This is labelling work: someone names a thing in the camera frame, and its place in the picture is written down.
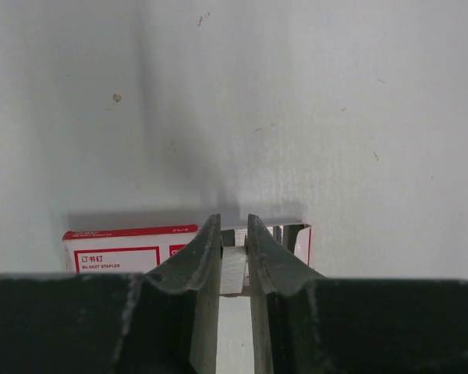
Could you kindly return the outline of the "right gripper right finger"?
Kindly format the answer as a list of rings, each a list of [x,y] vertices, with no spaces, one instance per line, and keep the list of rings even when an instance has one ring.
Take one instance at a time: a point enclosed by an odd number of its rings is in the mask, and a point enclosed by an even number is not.
[[[468,280],[324,277],[248,217],[257,373],[468,373]]]

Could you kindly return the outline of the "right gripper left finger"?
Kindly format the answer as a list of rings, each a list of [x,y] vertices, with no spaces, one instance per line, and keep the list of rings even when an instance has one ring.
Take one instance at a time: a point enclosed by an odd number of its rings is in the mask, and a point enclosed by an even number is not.
[[[213,373],[221,218],[148,273],[0,274],[0,373]]]

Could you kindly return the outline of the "red staple box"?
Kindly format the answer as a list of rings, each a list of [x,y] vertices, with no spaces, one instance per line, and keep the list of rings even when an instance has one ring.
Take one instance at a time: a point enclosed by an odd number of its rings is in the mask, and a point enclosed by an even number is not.
[[[276,241],[310,264],[309,224],[267,226]],[[196,224],[105,231],[67,231],[62,238],[66,268],[74,273],[146,273],[192,241]],[[225,247],[244,245],[247,227],[223,228]]]

